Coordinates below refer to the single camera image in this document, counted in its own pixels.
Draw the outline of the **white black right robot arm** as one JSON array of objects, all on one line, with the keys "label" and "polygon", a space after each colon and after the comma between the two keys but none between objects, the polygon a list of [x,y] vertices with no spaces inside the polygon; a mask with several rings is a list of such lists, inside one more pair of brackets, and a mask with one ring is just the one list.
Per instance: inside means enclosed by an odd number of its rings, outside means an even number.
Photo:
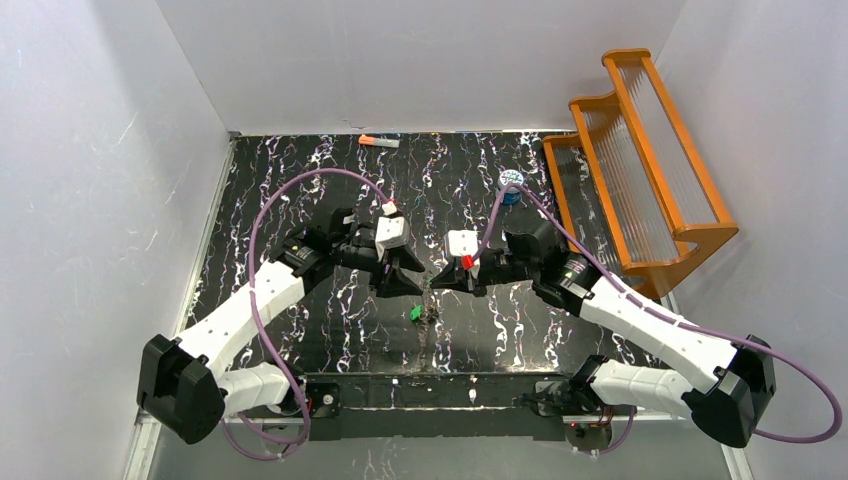
[{"label": "white black right robot arm", "polygon": [[432,287],[484,296],[492,285],[528,280],[548,305],[622,335],[665,365],[635,367],[594,356],[571,377],[571,395],[688,418],[719,443],[748,445],[776,390],[764,341],[695,332],[691,322],[572,251],[550,223],[506,238],[505,249],[481,248],[475,231],[449,231],[444,243],[450,262]]}]

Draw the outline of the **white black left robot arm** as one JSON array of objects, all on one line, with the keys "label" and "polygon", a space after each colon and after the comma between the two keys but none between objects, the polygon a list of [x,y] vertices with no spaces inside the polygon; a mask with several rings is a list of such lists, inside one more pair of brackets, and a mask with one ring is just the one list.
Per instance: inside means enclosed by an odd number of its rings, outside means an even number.
[{"label": "white black left robot arm", "polygon": [[424,270],[409,239],[409,222],[391,203],[374,224],[356,222],[352,208],[317,215],[275,245],[253,284],[175,337],[158,334],[144,345],[138,406],[189,445],[229,415],[284,406],[301,389],[292,374],[269,362],[231,371],[231,360],[338,267],[369,273],[381,298],[421,295],[405,274]]}]

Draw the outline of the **round metal key organizer disc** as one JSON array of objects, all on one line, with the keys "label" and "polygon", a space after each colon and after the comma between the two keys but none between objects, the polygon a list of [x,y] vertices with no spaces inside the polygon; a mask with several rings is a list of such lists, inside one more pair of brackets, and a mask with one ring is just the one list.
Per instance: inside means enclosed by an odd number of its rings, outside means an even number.
[{"label": "round metal key organizer disc", "polygon": [[419,322],[419,368],[429,369],[430,357],[435,350],[435,326],[439,319],[438,304],[432,290],[426,290],[422,297],[422,312]]}]

